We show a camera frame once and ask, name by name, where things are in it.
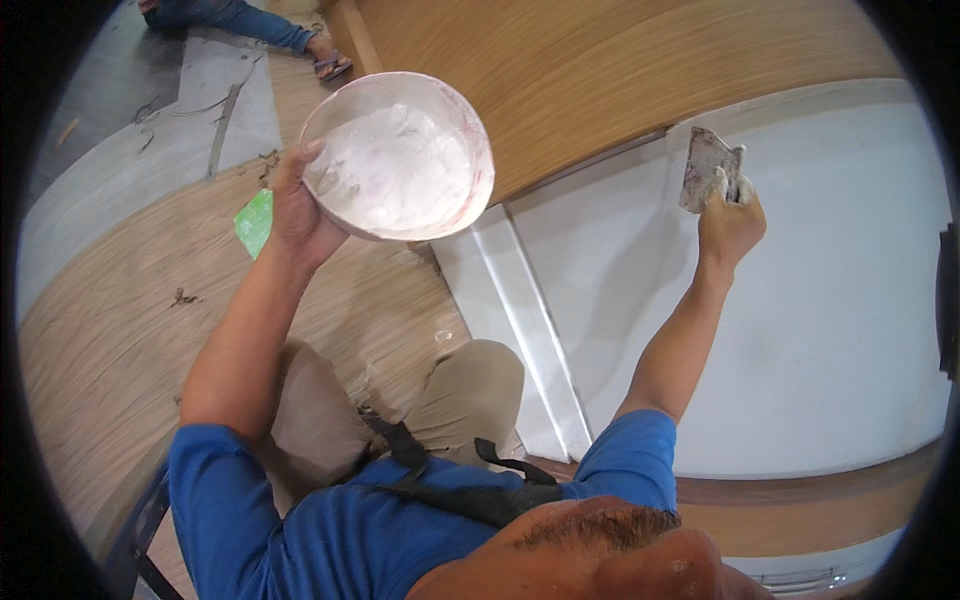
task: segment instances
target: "worker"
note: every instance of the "worker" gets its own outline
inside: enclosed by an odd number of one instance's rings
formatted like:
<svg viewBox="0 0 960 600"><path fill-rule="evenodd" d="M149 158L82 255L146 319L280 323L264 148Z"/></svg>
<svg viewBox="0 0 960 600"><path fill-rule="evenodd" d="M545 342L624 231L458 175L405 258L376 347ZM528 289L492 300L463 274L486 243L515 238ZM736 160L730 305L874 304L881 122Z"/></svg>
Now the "worker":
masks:
<svg viewBox="0 0 960 600"><path fill-rule="evenodd" d="M523 385L506 347L475 340L441 359L407 418L388 423L359 415L310 347L285 343L311 277L348 238L300 182L321 148L280 163L270 237L184 386L170 502L202 600L772 598L721 564L708 534L681 527L672 472L733 268L766 229L745 180L744 204L726 203L715 182L689 289L574 480L557 484L493 452ZM379 434L390 456L354 474ZM306 482L285 518L264 447Z"/></svg>
<svg viewBox="0 0 960 600"><path fill-rule="evenodd" d="M314 59L314 73L325 82L346 71L351 64L349 58L317 32L261 11L244 0L137 0L137 5L151 29L202 25L290 48L295 54L309 54Z"/></svg>

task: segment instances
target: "joint compound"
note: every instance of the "joint compound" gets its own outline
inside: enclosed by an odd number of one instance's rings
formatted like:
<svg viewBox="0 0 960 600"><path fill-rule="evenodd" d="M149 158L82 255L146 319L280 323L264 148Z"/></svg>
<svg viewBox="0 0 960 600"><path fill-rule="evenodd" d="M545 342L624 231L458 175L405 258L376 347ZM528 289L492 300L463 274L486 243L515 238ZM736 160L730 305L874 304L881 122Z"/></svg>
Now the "joint compound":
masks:
<svg viewBox="0 0 960 600"><path fill-rule="evenodd" d="M473 177L459 132L402 103L331 130L308 172L327 209L373 232L445 223Z"/></svg>

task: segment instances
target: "scraper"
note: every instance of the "scraper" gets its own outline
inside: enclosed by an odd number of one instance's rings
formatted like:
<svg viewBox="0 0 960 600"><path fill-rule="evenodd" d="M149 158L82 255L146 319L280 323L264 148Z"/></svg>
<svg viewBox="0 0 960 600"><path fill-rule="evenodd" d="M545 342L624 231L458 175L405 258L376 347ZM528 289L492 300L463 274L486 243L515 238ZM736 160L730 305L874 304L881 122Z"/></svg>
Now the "scraper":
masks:
<svg viewBox="0 0 960 600"><path fill-rule="evenodd" d="M703 211L716 167L721 167L727 174L727 202L739 202L738 182L745 150L743 146L729 147L710 130L691 128L680 206L694 214Z"/></svg>

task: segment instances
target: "foot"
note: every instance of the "foot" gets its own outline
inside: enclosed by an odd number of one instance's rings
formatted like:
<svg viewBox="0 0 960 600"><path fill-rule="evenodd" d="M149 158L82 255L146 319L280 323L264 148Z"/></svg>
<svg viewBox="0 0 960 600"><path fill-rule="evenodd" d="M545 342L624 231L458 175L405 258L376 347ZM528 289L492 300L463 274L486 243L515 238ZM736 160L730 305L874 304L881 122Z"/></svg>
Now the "foot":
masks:
<svg viewBox="0 0 960 600"><path fill-rule="evenodd" d="M330 43L328 39L325 39L323 36L316 35L311 37L306 42L306 51L313 55L313 58L316 60L330 60L333 58L333 44ZM340 55L340 58L337 59L337 66L343 66L347 64L349 58L344 55ZM333 64L327 64L320 68L317 71L317 79L323 79L331 72L333 72Z"/></svg>

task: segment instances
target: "khaki pants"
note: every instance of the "khaki pants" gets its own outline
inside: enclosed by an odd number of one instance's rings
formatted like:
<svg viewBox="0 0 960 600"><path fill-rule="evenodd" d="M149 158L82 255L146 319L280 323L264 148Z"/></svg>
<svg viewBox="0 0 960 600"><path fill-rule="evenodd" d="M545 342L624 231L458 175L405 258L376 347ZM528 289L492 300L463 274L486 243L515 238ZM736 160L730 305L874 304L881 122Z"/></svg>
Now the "khaki pants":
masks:
<svg viewBox="0 0 960 600"><path fill-rule="evenodd" d="M328 361L291 342L280 362L279 404L271 437L257 456L282 515L308 493L350 474L374 434L350 404ZM437 361L404 419L432 455L485 467L473 438L502 448L516 426L523 365L506 346L473 340Z"/></svg>

